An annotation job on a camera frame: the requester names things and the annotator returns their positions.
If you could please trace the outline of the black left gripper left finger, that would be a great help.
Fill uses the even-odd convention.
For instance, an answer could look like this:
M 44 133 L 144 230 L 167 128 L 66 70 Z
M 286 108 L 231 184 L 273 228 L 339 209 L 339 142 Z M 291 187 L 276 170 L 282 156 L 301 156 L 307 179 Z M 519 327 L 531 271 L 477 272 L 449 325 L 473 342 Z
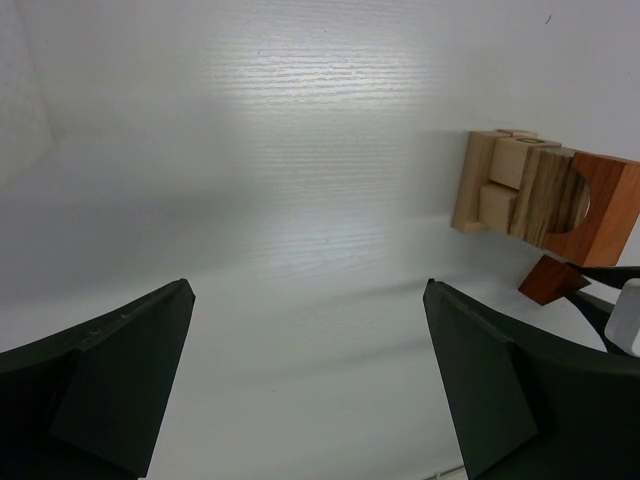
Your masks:
M 179 279 L 2 353 L 2 478 L 146 477 L 194 304 Z

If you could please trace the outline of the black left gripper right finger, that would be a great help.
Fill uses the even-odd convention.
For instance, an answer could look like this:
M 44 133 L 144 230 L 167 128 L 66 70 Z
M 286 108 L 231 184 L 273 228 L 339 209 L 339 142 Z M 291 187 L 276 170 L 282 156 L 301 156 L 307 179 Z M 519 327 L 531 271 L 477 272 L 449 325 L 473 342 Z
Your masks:
M 423 303 L 471 479 L 636 479 L 639 361 L 431 279 Z

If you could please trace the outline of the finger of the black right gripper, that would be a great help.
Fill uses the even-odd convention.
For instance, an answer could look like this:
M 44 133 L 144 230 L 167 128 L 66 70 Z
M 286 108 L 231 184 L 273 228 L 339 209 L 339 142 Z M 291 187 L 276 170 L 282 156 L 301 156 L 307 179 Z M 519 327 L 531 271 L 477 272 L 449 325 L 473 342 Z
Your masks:
M 609 287 L 622 289 L 627 281 L 640 277 L 639 266 L 584 267 L 572 263 L 565 263 L 565 266 L 576 271 L 583 279 L 583 288 L 590 285 L 591 280 L 595 280 Z
M 606 350 L 609 353 L 617 353 L 618 347 L 605 335 L 605 327 L 614 305 L 583 291 L 571 293 L 569 301 L 582 313 L 587 322 L 596 331 Z

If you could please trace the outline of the red-brown wooden triangle block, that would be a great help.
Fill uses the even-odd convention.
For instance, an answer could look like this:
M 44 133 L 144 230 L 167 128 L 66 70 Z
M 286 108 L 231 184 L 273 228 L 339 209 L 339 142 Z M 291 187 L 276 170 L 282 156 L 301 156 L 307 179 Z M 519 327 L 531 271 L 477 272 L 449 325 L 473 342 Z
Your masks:
M 544 306 L 590 284 L 576 267 L 543 255 L 520 284 L 518 291 Z

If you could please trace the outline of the red-brown wooden arch block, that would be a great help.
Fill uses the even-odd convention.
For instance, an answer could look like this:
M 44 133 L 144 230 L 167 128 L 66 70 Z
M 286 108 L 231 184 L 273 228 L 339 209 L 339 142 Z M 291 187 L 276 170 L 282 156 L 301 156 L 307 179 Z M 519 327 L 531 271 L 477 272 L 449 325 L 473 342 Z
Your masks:
M 578 266 L 614 266 L 639 216 L 639 164 L 579 151 L 570 167 L 589 188 L 588 212 L 574 229 L 547 233 L 542 248 Z

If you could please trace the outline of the small light wooden block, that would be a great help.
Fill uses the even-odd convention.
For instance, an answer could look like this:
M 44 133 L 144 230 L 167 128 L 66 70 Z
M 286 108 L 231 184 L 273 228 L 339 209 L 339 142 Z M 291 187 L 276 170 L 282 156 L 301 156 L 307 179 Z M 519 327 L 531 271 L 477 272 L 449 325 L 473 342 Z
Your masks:
M 496 183 L 481 187 L 479 198 L 479 222 L 494 231 L 508 234 L 518 191 Z

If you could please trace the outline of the light wooden letter cube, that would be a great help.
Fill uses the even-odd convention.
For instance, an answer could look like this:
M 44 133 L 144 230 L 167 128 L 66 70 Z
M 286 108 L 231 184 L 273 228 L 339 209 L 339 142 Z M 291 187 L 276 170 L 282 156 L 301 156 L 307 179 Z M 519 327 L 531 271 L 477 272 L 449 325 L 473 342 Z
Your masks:
M 556 141 L 531 137 L 499 138 L 494 144 L 489 179 L 518 190 L 531 151 L 536 148 L 560 146 Z

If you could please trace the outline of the striped brown wooden block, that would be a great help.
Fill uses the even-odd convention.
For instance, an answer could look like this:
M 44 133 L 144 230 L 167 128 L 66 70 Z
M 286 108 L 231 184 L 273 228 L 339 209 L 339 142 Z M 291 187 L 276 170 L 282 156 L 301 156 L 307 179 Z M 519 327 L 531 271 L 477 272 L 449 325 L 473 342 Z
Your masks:
M 528 154 L 509 234 L 542 247 L 548 233 L 567 233 L 585 218 L 590 203 L 584 177 L 571 167 L 577 152 L 536 147 Z

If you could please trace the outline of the light wooden long block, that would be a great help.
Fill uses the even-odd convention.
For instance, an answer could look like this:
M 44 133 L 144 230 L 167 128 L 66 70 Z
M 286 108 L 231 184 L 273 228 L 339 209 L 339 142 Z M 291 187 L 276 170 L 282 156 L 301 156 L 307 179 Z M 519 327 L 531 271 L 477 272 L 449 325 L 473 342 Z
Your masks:
M 474 131 L 469 135 L 451 226 L 461 233 L 484 229 L 479 221 L 480 188 L 488 181 L 497 132 Z

